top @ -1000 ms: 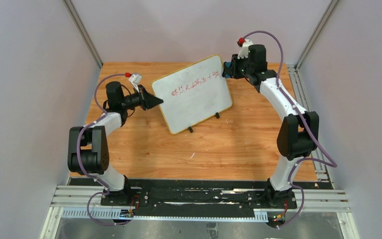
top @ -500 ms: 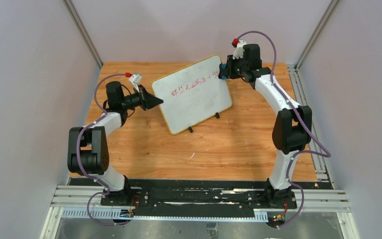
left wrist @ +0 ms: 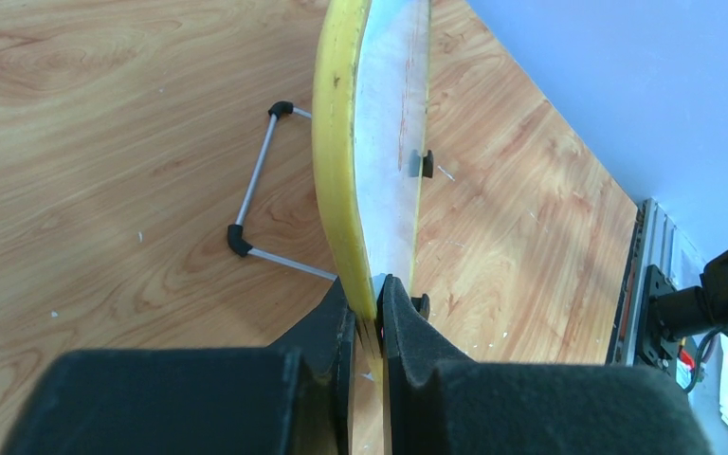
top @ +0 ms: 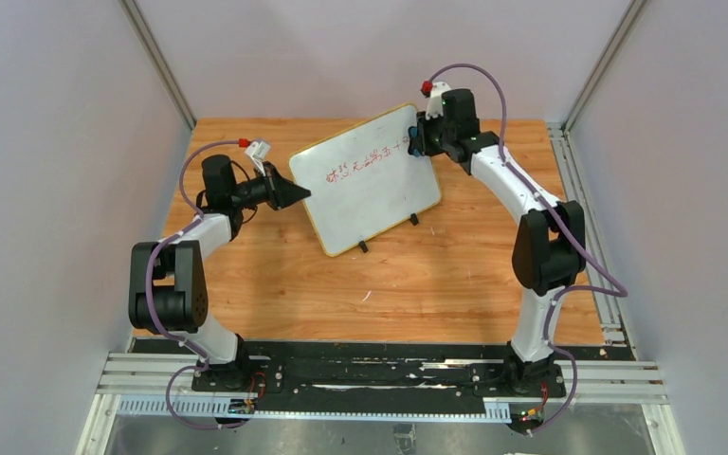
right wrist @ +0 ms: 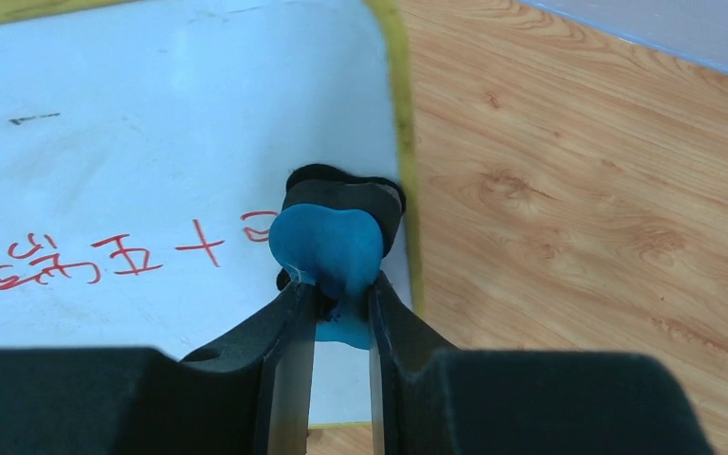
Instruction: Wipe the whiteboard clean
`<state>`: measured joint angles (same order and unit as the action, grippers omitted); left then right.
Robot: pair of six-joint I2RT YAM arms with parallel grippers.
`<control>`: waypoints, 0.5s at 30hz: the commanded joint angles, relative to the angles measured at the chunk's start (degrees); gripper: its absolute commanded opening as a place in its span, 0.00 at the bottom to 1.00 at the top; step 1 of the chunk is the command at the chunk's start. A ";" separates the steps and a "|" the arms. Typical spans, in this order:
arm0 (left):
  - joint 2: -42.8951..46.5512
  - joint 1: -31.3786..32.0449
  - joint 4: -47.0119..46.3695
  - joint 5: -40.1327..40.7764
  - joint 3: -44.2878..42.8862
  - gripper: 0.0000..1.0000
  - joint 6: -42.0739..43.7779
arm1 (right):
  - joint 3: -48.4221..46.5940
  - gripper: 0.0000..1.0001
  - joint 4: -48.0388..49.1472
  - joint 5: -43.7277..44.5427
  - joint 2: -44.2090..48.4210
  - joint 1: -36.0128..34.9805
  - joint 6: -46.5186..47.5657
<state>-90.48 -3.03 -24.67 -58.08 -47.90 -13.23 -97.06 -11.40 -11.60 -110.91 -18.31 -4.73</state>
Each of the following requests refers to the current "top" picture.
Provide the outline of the blue whiteboard eraser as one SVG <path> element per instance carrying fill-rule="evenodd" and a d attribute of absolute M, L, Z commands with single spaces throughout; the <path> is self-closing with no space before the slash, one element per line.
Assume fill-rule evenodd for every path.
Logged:
<path fill-rule="evenodd" d="M 420 140 L 418 139 L 418 128 L 416 126 L 410 126 L 408 129 L 409 136 L 409 147 L 408 152 L 410 155 L 419 157 L 422 155 L 420 150 Z"/>

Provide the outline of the yellow framed whiteboard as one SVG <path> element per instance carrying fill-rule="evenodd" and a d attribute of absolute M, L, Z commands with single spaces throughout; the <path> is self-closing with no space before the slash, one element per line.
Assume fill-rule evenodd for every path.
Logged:
<path fill-rule="evenodd" d="M 437 205 L 431 160 L 410 153 L 417 107 L 406 103 L 294 154 L 288 160 L 323 252 L 335 257 Z"/>

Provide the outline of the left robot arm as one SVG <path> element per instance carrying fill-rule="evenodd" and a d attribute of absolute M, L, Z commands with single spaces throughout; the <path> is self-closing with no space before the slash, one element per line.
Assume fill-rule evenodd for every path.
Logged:
<path fill-rule="evenodd" d="M 204 189 L 194 218 L 162 240 L 132 248 L 128 317 L 135 328 L 195 353 L 202 370 L 246 377 L 251 367 L 244 340 L 210 313 L 204 262 L 236 239 L 246 222 L 245 210 L 261 204 L 286 209 L 311 192 L 268 161 L 245 181 L 237 180 L 237 166 L 227 155 L 209 156 L 201 167 Z"/>

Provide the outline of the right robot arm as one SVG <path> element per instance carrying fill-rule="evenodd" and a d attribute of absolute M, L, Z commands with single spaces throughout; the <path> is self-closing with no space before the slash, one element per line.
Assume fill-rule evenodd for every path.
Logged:
<path fill-rule="evenodd" d="M 518 225 L 511 264 L 522 297 L 504 368 L 517 381 L 543 376 L 554 361 L 551 338 L 560 312 L 555 297 L 586 266 L 584 210 L 544 190 L 511 156 L 501 136 L 482 130 L 470 90 L 426 81 L 421 92 L 428 105 L 408 129 L 409 154 L 446 155 L 483 183 Z"/>

